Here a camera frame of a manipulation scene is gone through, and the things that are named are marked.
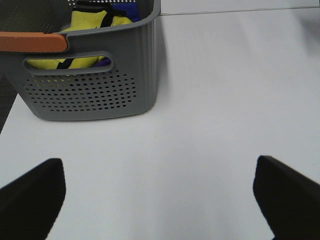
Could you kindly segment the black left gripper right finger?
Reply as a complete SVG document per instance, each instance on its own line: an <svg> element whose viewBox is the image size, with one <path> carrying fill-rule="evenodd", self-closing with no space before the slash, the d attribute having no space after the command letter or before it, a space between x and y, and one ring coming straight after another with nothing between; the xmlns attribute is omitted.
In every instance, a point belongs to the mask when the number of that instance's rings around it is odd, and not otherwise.
<svg viewBox="0 0 320 240"><path fill-rule="evenodd" d="M253 195L276 240L320 238L320 185L272 156L257 159Z"/></svg>

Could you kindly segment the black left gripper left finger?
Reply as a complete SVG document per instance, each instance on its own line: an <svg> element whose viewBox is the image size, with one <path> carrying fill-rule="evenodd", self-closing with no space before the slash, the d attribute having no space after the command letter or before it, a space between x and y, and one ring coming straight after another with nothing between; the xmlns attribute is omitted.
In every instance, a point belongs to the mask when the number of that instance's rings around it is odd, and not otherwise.
<svg viewBox="0 0 320 240"><path fill-rule="evenodd" d="M63 162L50 158L0 189L0 238L45 240L66 196Z"/></svg>

